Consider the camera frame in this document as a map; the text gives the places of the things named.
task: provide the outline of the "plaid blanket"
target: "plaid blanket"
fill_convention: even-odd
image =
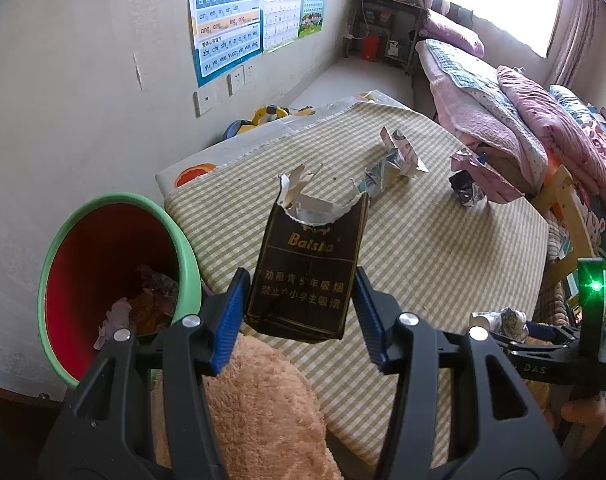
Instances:
[[[547,173],[547,154],[499,87],[496,69],[476,56],[438,40],[425,40],[432,56],[454,84],[470,94],[516,136],[528,158],[537,189]]]

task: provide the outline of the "floor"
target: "floor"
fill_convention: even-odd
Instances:
[[[380,90],[413,108],[412,81],[413,78],[399,68],[357,57],[340,57],[308,86],[290,107],[318,107],[361,92]]]

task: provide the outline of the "metal bolt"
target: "metal bolt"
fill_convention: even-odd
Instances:
[[[485,341],[489,336],[489,333],[482,326],[471,326],[469,329],[469,336],[477,341]]]
[[[114,332],[114,340],[119,342],[127,341],[130,338],[130,335],[132,334],[127,328],[120,328]]]
[[[190,314],[189,316],[185,316],[183,320],[181,320],[181,323],[183,323],[183,326],[186,328],[194,328],[201,324],[201,318],[196,314]]]
[[[419,322],[419,318],[411,312],[404,312],[398,317],[398,320],[405,326],[414,326]]]

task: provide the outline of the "trash can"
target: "trash can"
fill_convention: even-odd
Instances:
[[[39,282],[39,335],[50,364],[75,387],[98,352],[93,344],[112,303],[141,293],[146,264],[178,282],[173,322],[201,307],[201,277],[187,238],[145,197],[96,198],[63,224]]]

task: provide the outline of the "pink crumpled paper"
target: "pink crumpled paper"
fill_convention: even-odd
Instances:
[[[476,158],[476,154],[467,148],[450,155],[449,163],[452,171],[467,171],[490,202],[507,204],[523,196],[523,193],[507,182],[499,173],[488,165],[481,164]]]

